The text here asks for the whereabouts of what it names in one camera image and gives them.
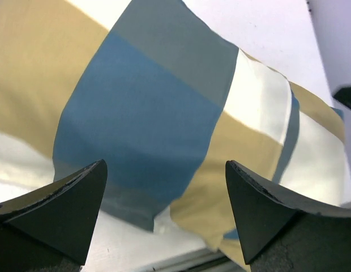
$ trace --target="tan stripe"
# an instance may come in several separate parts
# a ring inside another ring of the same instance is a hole
[[[243,269],[251,272],[251,267],[245,264],[243,259],[241,244],[238,240],[225,239],[221,242],[220,250],[232,261],[240,265]]]
[[[245,55],[251,60],[258,61],[246,53]],[[295,97],[299,101],[300,111],[308,115],[315,122],[326,128],[329,132],[337,136],[339,140],[344,142],[345,129],[344,122],[341,117],[332,108],[330,108],[328,104],[313,93],[293,82],[290,82],[290,86],[295,94]]]
[[[225,163],[236,160],[271,179],[282,146],[222,113],[213,132],[207,156],[184,195],[170,205],[179,226],[201,235],[217,248],[225,233],[235,228],[225,181]]]
[[[65,1],[0,1],[0,131],[52,157],[61,112],[107,33]]]

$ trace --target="beige fabric section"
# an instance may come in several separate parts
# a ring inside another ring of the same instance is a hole
[[[170,205],[170,216],[180,227],[202,236],[212,248],[235,228],[225,180],[225,163],[236,160],[271,179],[282,146],[225,112],[212,134],[207,156],[184,195]]]
[[[252,56],[244,52],[251,60],[258,61]],[[307,89],[290,82],[291,89],[295,97],[299,101],[300,111],[308,115],[315,122],[325,127],[329,132],[338,137],[339,140],[345,142],[344,122],[341,117],[330,108],[322,99],[318,98]]]
[[[62,0],[0,0],[0,131],[51,158],[62,110],[107,33]]]
[[[247,272],[251,272],[251,267],[245,264],[243,259],[241,244],[238,240],[225,239],[220,244],[220,250],[232,261],[240,265]]]

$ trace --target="garment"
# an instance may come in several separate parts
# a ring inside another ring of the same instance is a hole
[[[0,1],[0,179],[38,188],[105,159],[104,211],[241,263],[227,160],[340,204],[339,111],[182,1],[128,2],[107,30],[66,1]]]

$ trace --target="striped cloth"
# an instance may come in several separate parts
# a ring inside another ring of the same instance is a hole
[[[105,159],[103,210],[241,264],[227,160],[340,204],[341,112],[181,0],[128,2],[106,29],[64,0],[0,0],[0,180],[38,188]]]

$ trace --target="folded cloth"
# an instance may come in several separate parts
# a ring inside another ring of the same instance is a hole
[[[182,1],[128,2],[107,30],[64,0],[0,0],[1,180],[38,188],[105,159],[104,211],[241,264],[227,160],[340,204],[339,111]]]

